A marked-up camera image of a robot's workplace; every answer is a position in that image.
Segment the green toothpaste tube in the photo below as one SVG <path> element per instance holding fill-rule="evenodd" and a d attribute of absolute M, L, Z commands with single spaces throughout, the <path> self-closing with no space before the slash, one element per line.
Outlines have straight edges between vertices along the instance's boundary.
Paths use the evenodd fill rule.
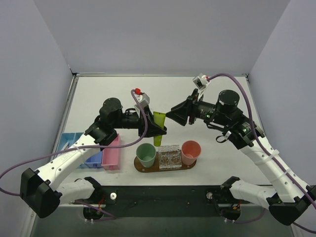
<path fill-rule="evenodd" d="M 154 122 L 160 126 L 161 128 L 164 128 L 164 122 L 165 122 L 166 114 L 160 113 L 160 112 L 154 112 Z M 154 146 L 159 147 L 161 146 L 162 141 L 162 135 L 155 136 L 154 137 Z"/>

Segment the green plastic cup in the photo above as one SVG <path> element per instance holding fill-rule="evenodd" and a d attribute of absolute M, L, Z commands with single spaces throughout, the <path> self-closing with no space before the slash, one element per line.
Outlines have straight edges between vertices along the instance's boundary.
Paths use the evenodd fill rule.
<path fill-rule="evenodd" d="M 150 168 L 155 162 L 156 149 L 152 144 L 141 144 L 136 149 L 136 156 L 145 168 Z"/>

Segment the coral plastic cup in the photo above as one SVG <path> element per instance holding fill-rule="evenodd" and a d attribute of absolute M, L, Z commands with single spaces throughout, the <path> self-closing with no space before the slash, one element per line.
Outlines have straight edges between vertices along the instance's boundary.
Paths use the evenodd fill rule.
<path fill-rule="evenodd" d="M 193 164 L 200 156 L 201 146 L 196 141 L 186 141 L 181 147 L 182 163 L 185 165 Z"/>

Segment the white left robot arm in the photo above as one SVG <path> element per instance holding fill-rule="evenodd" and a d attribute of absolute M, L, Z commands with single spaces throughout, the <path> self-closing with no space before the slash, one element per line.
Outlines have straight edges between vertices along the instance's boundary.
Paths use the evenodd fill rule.
<path fill-rule="evenodd" d="M 148 102 L 137 100 L 142 109 L 122 110 L 119 99 L 109 98 L 99 110 L 99 116 L 78 140 L 53 161 L 33 171 L 28 168 L 22 173 L 20 197 L 40 218 L 53 213 L 61 204 L 78 199 L 90 203 L 100 200 L 102 186 L 93 178 L 63 184 L 64 179 L 82 163 L 95 154 L 106 151 L 109 159 L 119 157 L 123 145 L 116 142 L 117 129 L 137 129 L 140 137 L 165 135 L 167 128 L 154 122 Z"/>

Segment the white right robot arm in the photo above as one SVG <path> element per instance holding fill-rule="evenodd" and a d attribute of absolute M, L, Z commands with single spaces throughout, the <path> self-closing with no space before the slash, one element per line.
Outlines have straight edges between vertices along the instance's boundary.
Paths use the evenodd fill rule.
<path fill-rule="evenodd" d="M 221 131 L 224 141 L 230 141 L 248 156 L 266 176 L 272 187 L 265 188 L 231 177 L 223 187 L 235 199 L 260 205 L 284 225 L 293 224 L 316 200 L 316 188 L 301 180 L 272 148 L 259 127 L 251 130 L 250 119 L 237 106 L 239 94 L 233 90 L 219 93 L 215 104 L 198 98 L 194 89 L 187 99 L 171 108 L 166 116 L 184 126 L 203 120 L 209 129 Z"/>

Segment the clear crystal toothbrush holder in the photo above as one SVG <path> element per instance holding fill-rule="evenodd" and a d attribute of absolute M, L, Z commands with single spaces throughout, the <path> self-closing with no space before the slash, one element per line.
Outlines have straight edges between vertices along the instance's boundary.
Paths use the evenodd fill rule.
<path fill-rule="evenodd" d="M 182 167 L 181 150 L 179 145 L 158 147 L 159 169 L 176 169 Z"/>

